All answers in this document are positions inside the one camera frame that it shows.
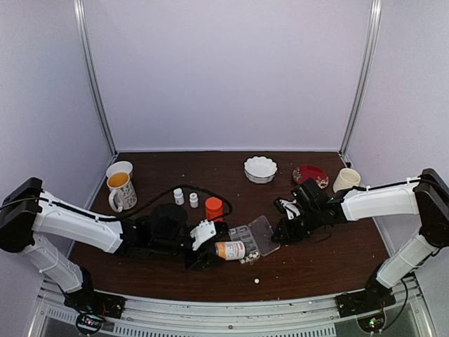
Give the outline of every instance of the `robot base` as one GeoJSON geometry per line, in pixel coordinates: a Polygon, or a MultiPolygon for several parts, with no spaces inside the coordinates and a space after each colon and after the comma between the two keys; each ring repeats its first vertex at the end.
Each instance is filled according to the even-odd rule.
{"type": "Polygon", "coordinates": [[[362,290],[355,293],[344,293],[335,298],[340,317],[361,315],[382,309],[396,303],[391,293],[373,296],[370,291],[362,290]]]}
{"type": "Polygon", "coordinates": [[[125,308],[125,298],[121,296],[115,296],[108,293],[98,293],[95,292],[95,302],[97,305],[86,305],[77,302],[73,302],[72,300],[68,300],[67,298],[64,301],[64,305],[69,308],[74,308],[75,310],[81,310],[84,312],[89,312],[95,316],[99,317],[111,317],[111,318],[121,318],[121,313],[125,308]]]}

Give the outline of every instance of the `white mug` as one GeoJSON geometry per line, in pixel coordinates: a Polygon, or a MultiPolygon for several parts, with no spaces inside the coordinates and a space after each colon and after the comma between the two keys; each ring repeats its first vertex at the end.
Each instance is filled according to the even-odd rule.
{"type": "Polygon", "coordinates": [[[130,178],[133,178],[133,165],[129,161],[118,161],[113,163],[106,170],[106,177],[110,178],[116,173],[124,172],[129,174],[130,178]]]}
{"type": "Polygon", "coordinates": [[[342,168],[335,179],[333,190],[336,193],[340,190],[359,186],[361,181],[360,174],[352,168],[342,168]]]}
{"type": "Polygon", "coordinates": [[[107,179],[109,193],[109,205],[114,212],[120,213],[124,209],[133,208],[138,202],[129,174],[115,173],[107,179]]]}

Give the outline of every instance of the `orange bottle cap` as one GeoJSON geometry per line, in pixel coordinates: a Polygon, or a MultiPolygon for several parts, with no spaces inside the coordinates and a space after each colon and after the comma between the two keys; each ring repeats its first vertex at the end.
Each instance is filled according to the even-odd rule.
{"type": "Polygon", "coordinates": [[[206,200],[206,208],[211,211],[218,211],[223,207],[223,202],[220,199],[211,197],[206,200]]]}

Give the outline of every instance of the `white bowl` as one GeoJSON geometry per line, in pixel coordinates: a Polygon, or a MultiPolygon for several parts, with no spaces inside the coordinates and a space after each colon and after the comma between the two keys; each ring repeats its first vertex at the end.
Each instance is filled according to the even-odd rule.
{"type": "Polygon", "coordinates": [[[266,157],[253,157],[245,161],[245,176],[256,184],[266,184],[273,180],[278,166],[266,157]]]}
{"type": "Polygon", "coordinates": [[[118,161],[115,164],[112,164],[106,170],[106,176],[108,178],[112,177],[114,174],[124,172],[127,173],[130,178],[133,177],[133,165],[129,161],[118,161]]]}

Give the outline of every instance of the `mug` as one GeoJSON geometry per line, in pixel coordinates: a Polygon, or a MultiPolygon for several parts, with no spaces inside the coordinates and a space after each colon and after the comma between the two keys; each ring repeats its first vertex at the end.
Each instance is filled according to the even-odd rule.
{"type": "Polygon", "coordinates": [[[120,213],[124,209],[133,208],[138,202],[129,174],[115,173],[107,179],[109,205],[114,212],[120,213]]]}
{"type": "Polygon", "coordinates": [[[358,174],[356,170],[353,170],[352,168],[342,168],[333,185],[334,193],[347,188],[352,188],[353,186],[359,186],[360,180],[360,174],[358,174]]]}

